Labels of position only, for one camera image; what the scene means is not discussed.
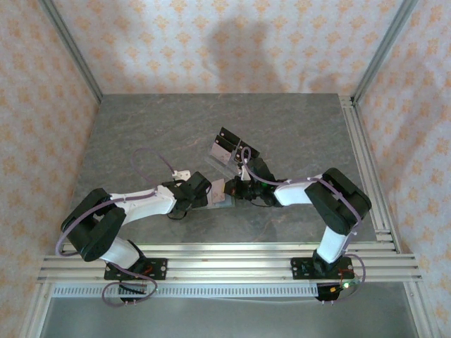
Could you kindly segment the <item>wide aluminium mounting rail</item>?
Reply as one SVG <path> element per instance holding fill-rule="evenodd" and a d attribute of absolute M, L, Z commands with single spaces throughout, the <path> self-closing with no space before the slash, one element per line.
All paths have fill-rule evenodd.
<path fill-rule="evenodd" d="M 352 269 L 367 282 L 406 282 L 421 280 L 422 274 L 411 256 L 363 257 L 351 259 Z M 100 282 L 104 279 L 106 264 L 101 261 L 86 263 L 79 259 L 47 259 L 38 273 L 39 280 Z M 219 258 L 168 260 L 165 273 L 168 281 L 288 281 L 292 279 L 290 260 Z"/>

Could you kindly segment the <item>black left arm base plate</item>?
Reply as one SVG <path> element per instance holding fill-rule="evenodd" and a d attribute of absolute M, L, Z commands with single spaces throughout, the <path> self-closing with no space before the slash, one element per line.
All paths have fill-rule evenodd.
<path fill-rule="evenodd" d="M 113 263 L 107 263 L 104 279 L 115 281 L 142 280 L 143 275 L 153 280 L 165 280 L 168 260 L 166 258 L 139 258 L 129 268 L 118 269 Z"/>

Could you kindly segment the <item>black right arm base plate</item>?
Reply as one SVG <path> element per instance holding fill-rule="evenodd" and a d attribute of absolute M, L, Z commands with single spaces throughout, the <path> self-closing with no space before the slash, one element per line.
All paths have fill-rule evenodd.
<path fill-rule="evenodd" d="M 334 263 L 327 263 L 321 258 L 292 258 L 290 261 L 294 280 L 337 280 L 353 279 L 352 260 L 339 257 Z"/>

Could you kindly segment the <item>clear acrylic card stand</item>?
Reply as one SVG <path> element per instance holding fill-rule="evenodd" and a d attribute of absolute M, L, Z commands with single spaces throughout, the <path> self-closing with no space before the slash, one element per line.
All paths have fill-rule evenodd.
<path fill-rule="evenodd" d="M 222 164 L 221 162 L 217 161 L 215 158 L 213 158 L 210 155 L 210 150 L 211 150 L 212 145 L 210 146 L 210 148 L 209 148 L 209 150 L 207 152 L 207 155 L 205 157 L 205 161 L 208 164 L 212 165 L 220 173 L 224 174 L 226 177 L 234 178 L 236 175 L 239 175 L 240 174 L 240 167 L 242 165 L 242 162 L 241 163 L 237 163 L 234 160 L 235 152 L 236 152 L 236 149 L 239 146 L 239 143 L 235 144 L 236 149 L 233 152 L 231 152 L 231 157 L 230 157 L 230 160 L 229 160 L 227 165 Z"/>

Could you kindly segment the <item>black electronics board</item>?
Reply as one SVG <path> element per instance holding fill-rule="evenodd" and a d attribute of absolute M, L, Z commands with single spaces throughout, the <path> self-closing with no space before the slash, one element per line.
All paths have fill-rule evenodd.
<path fill-rule="evenodd" d="M 351 299 L 360 289 L 360 282 L 320 283 L 317 284 L 316 299 L 323 305 L 343 303 Z"/>
<path fill-rule="evenodd" d="M 118 295 L 125 306 L 136 305 L 148 299 L 149 292 L 145 284 L 118 284 Z"/>

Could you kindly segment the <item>short aluminium frame leg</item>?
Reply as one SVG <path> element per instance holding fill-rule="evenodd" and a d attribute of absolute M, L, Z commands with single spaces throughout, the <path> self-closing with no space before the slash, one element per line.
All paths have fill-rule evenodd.
<path fill-rule="evenodd" d="M 35 285 L 19 338 L 40 338 L 53 293 L 53 283 Z"/>
<path fill-rule="evenodd" d="M 426 286 L 423 282 L 405 282 L 410 310 L 419 338 L 442 338 Z"/>

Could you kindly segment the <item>pale green card holder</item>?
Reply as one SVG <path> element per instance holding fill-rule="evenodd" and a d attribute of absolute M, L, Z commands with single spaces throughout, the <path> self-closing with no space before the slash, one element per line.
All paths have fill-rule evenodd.
<path fill-rule="evenodd" d="M 207 205 L 205 209 L 217 209 L 217 208 L 233 208 L 235 206 L 235 199 L 231 196 L 225 195 L 225 199 L 223 201 L 219 201 L 214 203 L 210 196 L 207 197 Z"/>

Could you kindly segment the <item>aluminium table edge rail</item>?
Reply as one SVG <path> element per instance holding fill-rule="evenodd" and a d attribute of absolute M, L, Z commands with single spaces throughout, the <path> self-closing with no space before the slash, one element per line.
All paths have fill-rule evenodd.
<path fill-rule="evenodd" d="M 140 244 L 141 251 L 313 251 L 318 243 L 216 243 L 216 244 Z M 356 242 L 350 251 L 396 252 L 392 242 Z"/>

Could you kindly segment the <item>grey metal panel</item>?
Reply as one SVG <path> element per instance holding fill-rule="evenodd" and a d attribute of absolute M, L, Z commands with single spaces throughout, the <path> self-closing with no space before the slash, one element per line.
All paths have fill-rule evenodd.
<path fill-rule="evenodd" d="M 418 338 L 405 306 L 153 299 L 109 308 L 98 299 L 51 301 L 40 338 Z"/>

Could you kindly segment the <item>aluminium frame post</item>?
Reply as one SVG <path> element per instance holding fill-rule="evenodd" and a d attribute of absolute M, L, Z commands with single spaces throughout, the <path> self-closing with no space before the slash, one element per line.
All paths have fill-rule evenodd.
<path fill-rule="evenodd" d="M 70 57 L 72 58 L 78 72 L 84 79 L 88 89 L 91 91 L 94 99 L 98 104 L 102 102 L 103 92 L 96 81 L 92 71 L 90 70 L 85 57 L 82 55 L 74 37 L 72 36 L 68 26 L 66 25 L 63 16 L 60 14 L 59 10 L 54 3 L 54 0 L 37 0 L 42 10 L 47 15 L 51 24 L 54 26 L 56 34 L 63 43 L 64 47 L 68 51 Z"/>
<path fill-rule="evenodd" d="M 389 51 L 393 47 L 393 44 L 396 42 L 398 35 L 401 33 L 403 27 L 410 18 L 418 1 L 419 0 L 402 0 L 400 7 L 383 35 L 381 43 L 378 45 L 378 48 L 376 49 L 368 67 L 359 81 L 355 93 L 350 97 L 353 106 L 356 106 L 361 101 L 369 89 Z"/>

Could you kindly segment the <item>aluminium side rail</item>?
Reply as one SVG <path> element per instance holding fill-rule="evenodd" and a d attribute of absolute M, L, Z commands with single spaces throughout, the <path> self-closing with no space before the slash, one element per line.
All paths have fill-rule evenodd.
<path fill-rule="evenodd" d="M 363 190 L 372 203 L 370 215 L 377 241 L 391 243 L 393 250 L 400 254 L 402 252 L 400 241 L 393 217 L 389 211 L 388 202 L 382 190 L 376 162 L 373 159 L 369 138 L 359 114 L 358 106 L 354 105 L 350 96 L 339 96 L 339 100 L 362 179 Z"/>

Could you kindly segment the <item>pale credit card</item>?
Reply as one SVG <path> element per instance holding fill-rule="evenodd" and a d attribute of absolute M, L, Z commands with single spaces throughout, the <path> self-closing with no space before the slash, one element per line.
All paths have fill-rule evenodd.
<path fill-rule="evenodd" d="M 211 183 L 211 202 L 217 204 L 225 201 L 226 195 L 224 193 L 225 180 L 219 179 Z"/>

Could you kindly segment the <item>pink printed credit card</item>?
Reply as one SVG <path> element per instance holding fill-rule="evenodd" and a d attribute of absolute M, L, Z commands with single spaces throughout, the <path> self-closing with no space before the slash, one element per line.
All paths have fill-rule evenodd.
<path fill-rule="evenodd" d="M 210 155 L 222 164 L 227 165 L 231 157 L 231 152 L 224 149 L 218 143 L 213 143 Z"/>

